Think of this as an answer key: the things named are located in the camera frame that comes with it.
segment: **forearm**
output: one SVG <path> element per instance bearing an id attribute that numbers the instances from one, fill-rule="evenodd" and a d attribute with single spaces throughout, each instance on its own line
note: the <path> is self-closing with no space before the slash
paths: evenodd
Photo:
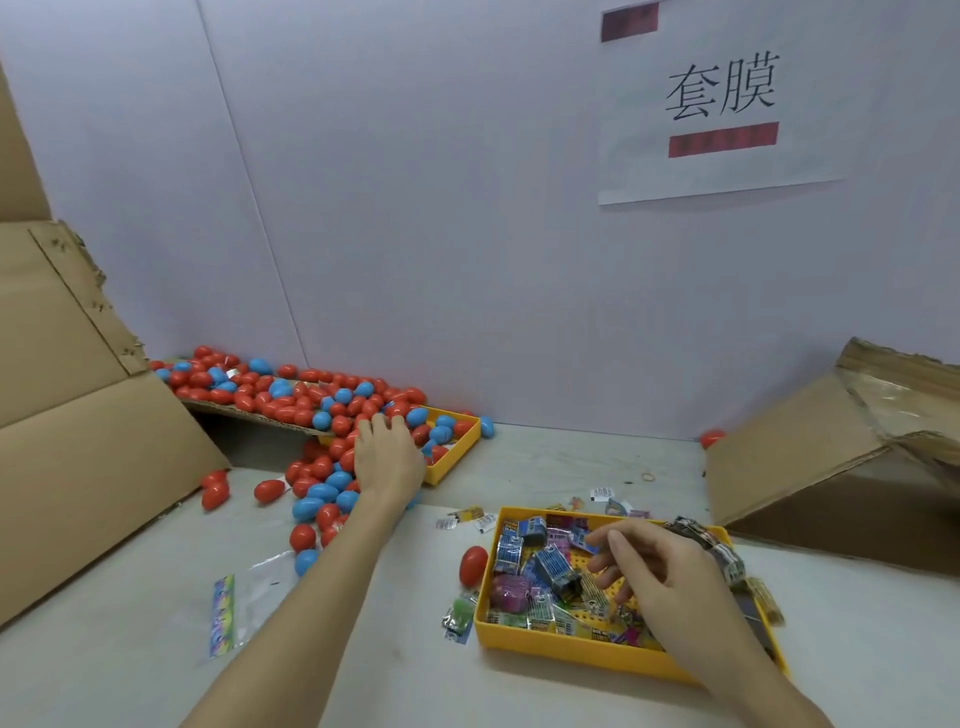
<path id="1" fill-rule="evenodd" d="M 748 728 L 832 728 L 816 705 L 772 664 L 744 669 L 734 695 L 717 695 Z"/>
<path id="2" fill-rule="evenodd" d="M 361 498 L 344 530 L 182 724 L 315 728 L 324 713 L 392 514 Z"/>

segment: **yellow tray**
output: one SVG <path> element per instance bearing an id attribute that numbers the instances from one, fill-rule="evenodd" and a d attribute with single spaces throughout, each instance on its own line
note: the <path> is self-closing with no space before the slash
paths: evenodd
<path id="1" fill-rule="evenodd" d="M 474 627 L 477 632 L 477 639 L 485 647 L 495 649 L 508 649 L 514 652 L 522 652 L 528 655 L 540 655 L 542 657 L 551 657 L 554 660 L 563 660 L 570 663 L 580 663 L 582 665 L 592 665 L 594 667 L 604 667 L 606 669 L 619 670 L 622 672 L 635 672 L 641 675 L 659 677 L 664 680 L 674 680 L 682 683 L 691 683 L 696 685 L 697 680 L 686 670 L 682 669 L 673 658 L 666 652 L 660 652 L 655 649 L 644 649 L 642 647 L 633 647 L 628 644 L 614 644 L 587 640 L 579 637 L 568 637 L 567 635 L 558 635 L 549 632 L 537 632 L 533 630 L 519 629 L 517 627 L 505 627 L 499 624 L 490 624 L 484 619 L 490 607 L 490 589 L 493 582 L 493 563 L 496 561 L 496 542 L 503 528 L 504 521 L 523 521 L 531 516 L 546 516 L 548 514 L 557 516 L 573 516 L 575 518 L 587 519 L 590 530 L 599 528 L 606 523 L 621 521 L 618 516 L 603 516 L 594 513 L 581 513 L 571 511 L 544 511 L 537 508 L 501 508 L 500 515 L 496 522 L 496 530 L 493 533 L 493 544 L 490 550 L 490 558 L 487 560 L 487 570 L 484 573 L 483 584 L 480 587 L 480 598 L 477 601 L 476 612 L 474 613 Z M 654 523 L 663 523 L 663 521 L 653 521 Z M 724 544 L 731 544 L 730 536 L 727 530 L 720 526 L 706 526 L 707 530 L 716 536 Z M 574 547 L 570 550 L 570 560 L 574 567 L 586 568 L 589 554 Z M 613 595 L 619 589 L 622 579 L 612 584 L 607 589 L 607 594 L 612 599 Z M 780 646 L 774 638 L 767 618 L 757 605 L 757 611 L 763 619 L 763 626 L 770 636 L 770 642 L 774 647 L 776 654 L 776 664 L 785 675 L 789 674 L 786 662 L 780 652 Z M 601 626 L 603 622 L 598 619 L 583 619 L 590 626 Z"/>
<path id="2" fill-rule="evenodd" d="M 467 450 L 476 445 L 477 440 L 480 439 L 480 418 L 462 415 L 459 412 L 448 412 L 445 409 L 436 409 L 435 407 L 427 407 L 426 410 L 429 412 L 426 421 L 431 427 L 437 423 L 437 418 L 441 415 L 449 415 L 458 422 L 460 420 L 467 420 L 472 423 L 466 435 L 459 440 L 452 441 L 453 445 L 446 449 L 446 455 L 440 458 L 440 461 L 436 465 L 428 465 L 426 467 L 426 475 L 423 477 L 423 482 L 427 485 L 439 485 L 450 468 L 456 465 L 460 458 L 467 454 Z M 333 442 L 334 436 L 323 434 L 318 435 L 317 439 L 320 440 L 323 445 L 329 445 Z"/>

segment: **chinese characters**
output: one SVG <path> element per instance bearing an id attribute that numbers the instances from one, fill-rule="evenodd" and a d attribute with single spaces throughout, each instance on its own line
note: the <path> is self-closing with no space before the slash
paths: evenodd
<path id="1" fill-rule="evenodd" d="M 759 101 L 765 107 L 772 107 L 775 102 L 769 96 L 774 92 L 774 61 L 779 59 L 780 56 L 766 51 L 762 56 L 754 53 L 752 61 L 730 61 L 727 67 L 727 92 L 720 113 L 739 113 L 754 101 Z M 715 76 L 719 71 L 718 65 L 698 69 L 696 63 L 692 63 L 685 73 L 670 76 L 671 79 L 680 79 L 667 94 L 668 100 L 675 99 L 677 102 L 676 106 L 666 109 L 677 112 L 673 117 L 674 121 L 686 119 L 688 116 L 710 116 L 711 109 L 708 109 L 708 106 L 717 103 L 710 92 L 714 86 L 720 84 Z"/>

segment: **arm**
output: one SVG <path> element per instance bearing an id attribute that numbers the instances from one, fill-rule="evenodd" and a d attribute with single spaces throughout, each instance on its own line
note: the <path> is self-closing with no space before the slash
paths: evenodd
<path id="1" fill-rule="evenodd" d="M 423 482 L 423 458 L 402 423 L 360 423 L 363 494 L 343 531 L 214 681 L 181 728 L 315 728 L 381 549 Z"/>
<path id="2" fill-rule="evenodd" d="M 624 584 L 667 652 L 750 728 L 831 728 L 830 721 L 770 661 L 747 626 L 716 563 L 697 544 L 642 519 L 589 534 L 601 589 Z"/>

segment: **red strip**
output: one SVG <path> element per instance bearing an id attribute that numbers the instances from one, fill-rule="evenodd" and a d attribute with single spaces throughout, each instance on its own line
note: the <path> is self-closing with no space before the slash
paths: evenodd
<path id="1" fill-rule="evenodd" d="M 712 132 L 680 134 L 670 137 L 669 157 L 707 155 L 711 152 L 729 152 L 733 149 L 772 147 L 777 143 L 779 121 L 754 124 L 749 127 L 714 129 Z"/>
<path id="2" fill-rule="evenodd" d="M 622 37 L 653 33 L 660 22 L 660 3 L 647 3 L 633 8 L 603 13 L 600 42 L 620 40 Z"/>

